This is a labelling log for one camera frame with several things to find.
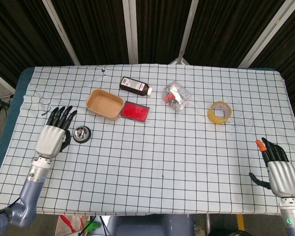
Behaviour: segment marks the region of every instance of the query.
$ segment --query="black curtain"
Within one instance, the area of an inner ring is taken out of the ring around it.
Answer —
[[[128,64],[122,0],[53,0],[82,65]]]
[[[169,64],[179,55],[191,0],[137,0],[139,63]]]
[[[271,67],[281,73],[295,115],[295,11],[251,66]]]
[[[283,0],[200,0],[184,58],[191,65],[238,67]]]
[[[16,87],[31,66],[72,65],[40,0],[0,0],[0,76]]]

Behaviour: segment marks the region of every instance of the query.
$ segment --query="white grid tablecloth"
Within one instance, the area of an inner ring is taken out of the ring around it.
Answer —
[[[122,76],[148,83],[152,96],[119,90]],[[162,100],[173,80],[193,93],[179,114]],[[150,107],[146,123],[88,111],[86,99],[98,88]],[[220,100],[233,113],[214,125],[207,110]],[[158,64],[36,67],[0,169],[0,209],[22,189],[46,111],[67,105],[78,110],[70,131],[86,125],[92,138],[84,144],[72,139],[53,161],[38,212],[278,212],[272,192],[248,176],[268,180],[255,144],[261,137],[278,143],[295,167],[295,119],[278,72]]]

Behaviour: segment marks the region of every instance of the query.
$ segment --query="tan food container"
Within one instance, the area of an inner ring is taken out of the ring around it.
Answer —
[[[87,108],[107,119],[115,120],[122,109],[122,98],[105,90],[93,90],[87,99]]]

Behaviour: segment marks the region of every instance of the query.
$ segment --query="brown bottle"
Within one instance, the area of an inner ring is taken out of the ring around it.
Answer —
[[[152,88],[146,83],[134,80],[128,77],[123,77],[119,84],[119,88],[136,93],[141,96],[151,96]]]

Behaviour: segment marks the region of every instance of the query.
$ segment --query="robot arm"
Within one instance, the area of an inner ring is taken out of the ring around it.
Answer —
[[[295,236],[295,169],[284,150],[279,146],[262,138],[256,143],[262,152],[267,167],[269,182],[258,180],[253,173],[249,173],[252,181],[257,185],[271,189],[275,196],[281,198],[279,208],[288,236]]]
[[[37,201],[49,172],[51,159],[70,143],[71,135],[68,128],[77,111],[73,111],[67,118],[72,106],[65,111],[64,109],[65,107],[55,108],[40,133],[35,148],[39,157],[32,161],[20,193],[21,203],[16,201],[0,211],[0,235],[6,231],[9,223],[26,228],[34,221]]]

